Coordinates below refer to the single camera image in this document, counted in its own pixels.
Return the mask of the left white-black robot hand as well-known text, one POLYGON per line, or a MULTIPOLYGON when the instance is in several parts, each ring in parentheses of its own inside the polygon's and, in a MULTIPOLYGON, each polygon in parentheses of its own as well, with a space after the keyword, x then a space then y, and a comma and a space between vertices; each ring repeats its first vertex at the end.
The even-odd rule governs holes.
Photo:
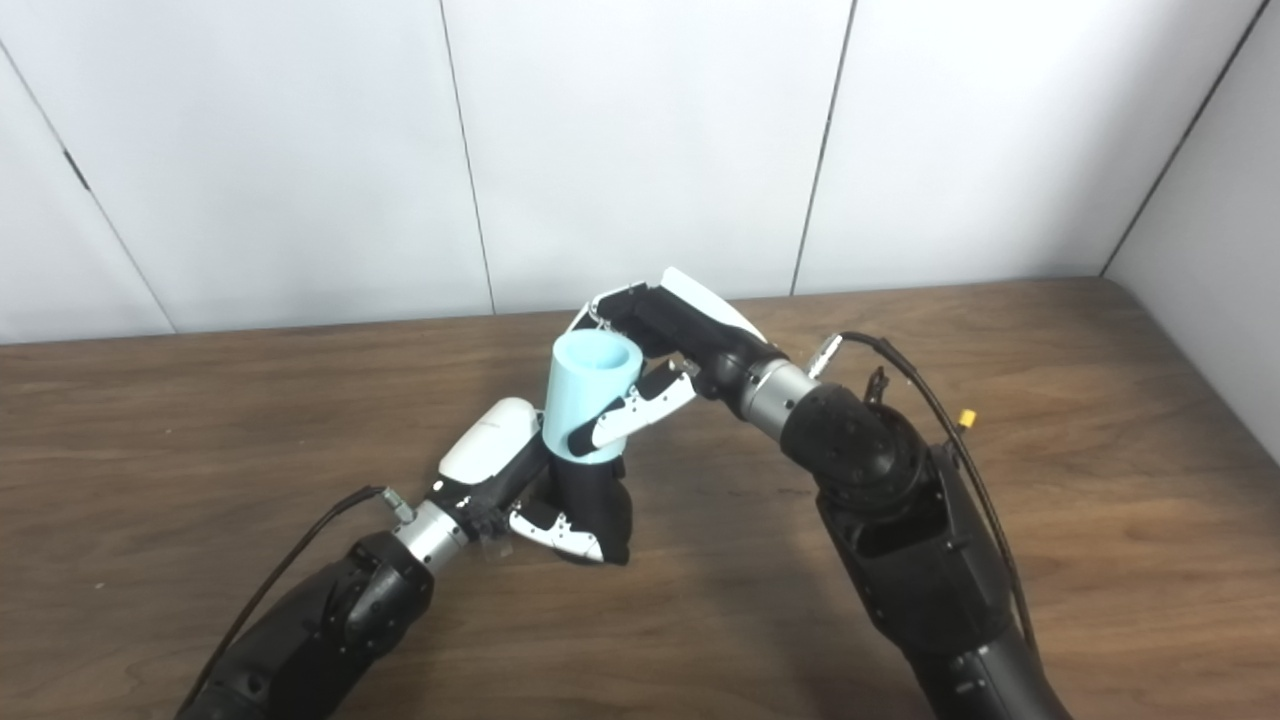
POLYGON ((515 534, 586 564, 614 559, 607 528, 614 464, 552 452, 543 415, 524 398, 490 406, 444 455, 401 541, 429 569, 465 546, 515 534))

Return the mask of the right white-black robot hand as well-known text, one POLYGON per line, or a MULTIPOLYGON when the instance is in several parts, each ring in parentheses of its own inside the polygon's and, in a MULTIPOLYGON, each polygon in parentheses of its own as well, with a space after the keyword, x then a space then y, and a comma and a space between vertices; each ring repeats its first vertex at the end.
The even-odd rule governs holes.
POLYGON ((631 380, 588 420, 573 424, 567 448, 586 457, 675 414, 696 397, 721 401, 741 421, 748 401, 785 354, 721 296, 671 266, 660 279, 600 293, 584 304, 571 331, 600 329, 632 341, 643 360, 666 364, 631 380))

